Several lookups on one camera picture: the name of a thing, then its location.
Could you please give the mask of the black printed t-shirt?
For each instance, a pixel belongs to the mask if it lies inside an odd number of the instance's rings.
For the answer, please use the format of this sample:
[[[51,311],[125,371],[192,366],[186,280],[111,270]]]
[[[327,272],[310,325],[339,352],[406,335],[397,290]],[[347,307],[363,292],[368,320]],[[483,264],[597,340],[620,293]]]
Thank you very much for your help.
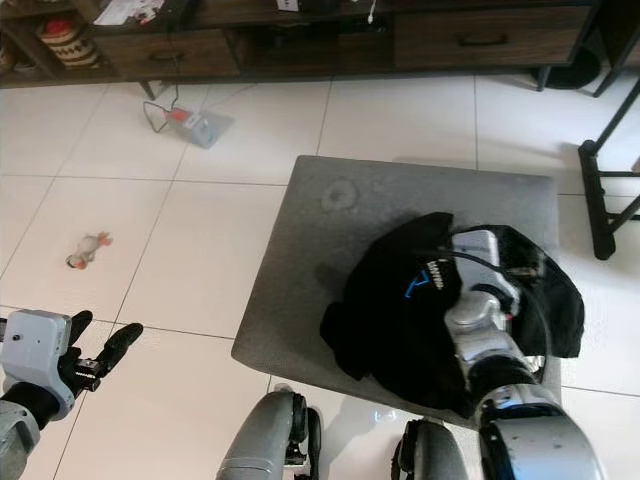
[[[445,312],[462,293],[451,237],[492,230],[500,268],[520,300],[498,300],[508,330],[526,356],[576,358],[585,305],[570,276],[547,252],[508,225],[453,227],[451,212],[399,224],[367,247],[342,296],[326,307],[320,334],[348,376],[374,378],[403,401],[470,415],[474,404],[445,329]]]

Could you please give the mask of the grey robot left leg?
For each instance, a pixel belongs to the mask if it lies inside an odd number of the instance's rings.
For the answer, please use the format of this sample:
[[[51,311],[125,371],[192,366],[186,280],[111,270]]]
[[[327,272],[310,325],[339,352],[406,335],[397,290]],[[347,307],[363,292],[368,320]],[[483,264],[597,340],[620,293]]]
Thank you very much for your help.
[[[319,480],[319,411],[283,388],[266,393],[243,421],[216,480]]]

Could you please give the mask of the grey floor power strip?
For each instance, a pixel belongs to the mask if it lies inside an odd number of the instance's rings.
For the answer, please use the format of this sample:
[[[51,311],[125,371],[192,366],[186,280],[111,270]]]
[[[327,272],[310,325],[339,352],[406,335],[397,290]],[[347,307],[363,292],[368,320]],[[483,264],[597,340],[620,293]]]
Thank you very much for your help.
[[[166,123],[180,137],[201,148],[211,148],[234,122],[232,116],[216,114],[214,111],[196,111],[174,106],[166,113]]]

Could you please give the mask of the grey robot leg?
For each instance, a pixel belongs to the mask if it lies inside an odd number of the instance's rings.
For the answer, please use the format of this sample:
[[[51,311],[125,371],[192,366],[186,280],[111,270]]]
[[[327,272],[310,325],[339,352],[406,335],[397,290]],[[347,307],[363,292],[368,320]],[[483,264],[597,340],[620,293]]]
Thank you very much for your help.
[[[266,393],[243,421],[216,480],[319,480],[319,411],[283,388]]]
[[[467,480],[465,458],[439,422],[415,419],[404,426],[390,460],[390,480]]]

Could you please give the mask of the patterned woven basket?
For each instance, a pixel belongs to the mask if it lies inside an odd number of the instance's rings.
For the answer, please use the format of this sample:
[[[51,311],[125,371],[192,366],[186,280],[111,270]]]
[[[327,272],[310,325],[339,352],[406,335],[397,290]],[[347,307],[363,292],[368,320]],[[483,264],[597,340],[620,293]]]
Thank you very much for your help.
[[[47,18],[38,27],[37,35],[68,70],[93,69],[100,63],[99,50],[93,46],[86,29],[77,19]]]

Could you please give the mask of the white papers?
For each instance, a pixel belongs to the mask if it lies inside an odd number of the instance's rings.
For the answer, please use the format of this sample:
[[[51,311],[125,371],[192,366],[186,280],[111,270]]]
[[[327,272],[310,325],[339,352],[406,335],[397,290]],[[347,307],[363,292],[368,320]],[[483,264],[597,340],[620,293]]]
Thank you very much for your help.
[[[105,0],[95,26],[146,26],[159,17],[166,0]]]

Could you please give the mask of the grey fabric ottoman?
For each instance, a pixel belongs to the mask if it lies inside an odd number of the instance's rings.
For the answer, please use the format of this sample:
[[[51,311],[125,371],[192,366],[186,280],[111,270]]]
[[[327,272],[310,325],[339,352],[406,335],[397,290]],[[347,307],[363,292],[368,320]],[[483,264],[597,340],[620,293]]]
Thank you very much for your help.
[[[236,340],[234,360],[297,381],[472,428],[449,410],[404,401],[374,379],[339,369],[320,335],[329,303],[376,238],[426,212],[451,212],[461,227],[509,225],[558,253],[558,192],[547,175],[301,156],[266,244]]]

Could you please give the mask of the toy chicken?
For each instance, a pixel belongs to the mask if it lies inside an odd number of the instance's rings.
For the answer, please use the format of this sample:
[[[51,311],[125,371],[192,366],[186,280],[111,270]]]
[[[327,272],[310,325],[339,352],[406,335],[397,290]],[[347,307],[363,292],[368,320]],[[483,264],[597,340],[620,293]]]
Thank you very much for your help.
[[[67,256],[65,264],[68,268],[84,270],[96,259],[97,251],[111,243],[113,238],[105,230],[97,234],[87,234],[76,243],[76,250]]]

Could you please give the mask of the dark wooden tv stand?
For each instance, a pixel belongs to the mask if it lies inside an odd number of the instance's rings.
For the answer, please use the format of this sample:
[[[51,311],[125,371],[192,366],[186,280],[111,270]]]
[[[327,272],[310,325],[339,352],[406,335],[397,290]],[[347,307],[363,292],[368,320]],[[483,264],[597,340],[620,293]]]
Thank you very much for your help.
[[[1,0],[3,86],[293,81],[526,70],[547,87],[588,42],[627,29],[640,42],[640,0],[166,0],[146,26],[95,26],[105,0]],[[72,17],[99,50],[68,70],[37,32]]]

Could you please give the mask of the grey robot right leg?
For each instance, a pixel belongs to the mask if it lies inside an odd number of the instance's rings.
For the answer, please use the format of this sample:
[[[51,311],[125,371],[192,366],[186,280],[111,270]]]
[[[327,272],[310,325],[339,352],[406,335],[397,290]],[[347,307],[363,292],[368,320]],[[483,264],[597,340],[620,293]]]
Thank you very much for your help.
[[[465,458],[439,422],[415,419],[404,426],[390,460],[390,480],[467,480]]]

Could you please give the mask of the black clothes rack silver rail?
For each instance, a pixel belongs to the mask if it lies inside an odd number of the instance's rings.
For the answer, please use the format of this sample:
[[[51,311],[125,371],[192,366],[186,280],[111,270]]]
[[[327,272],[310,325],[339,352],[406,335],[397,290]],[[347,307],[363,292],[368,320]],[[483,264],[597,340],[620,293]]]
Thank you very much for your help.
[[[588,209],[591,246],[593,246],[595,259],[600,261],[611,259],[616,252],[614,234],[623,225],[636,221],[636,215],[640,212],[640,195],[637,195],[621,212],[608,212],[605,207],[605,189],[602,184],[602,178],[640,179],[640,160],[631,172],[607,172],[600,169],[598,165],[599,152],[620,127],[637,99],[640,99],[640,79],[628,91],[616,114],[605,125],[604,131],[595,140],[586,140],[577,147],[585,204]]]

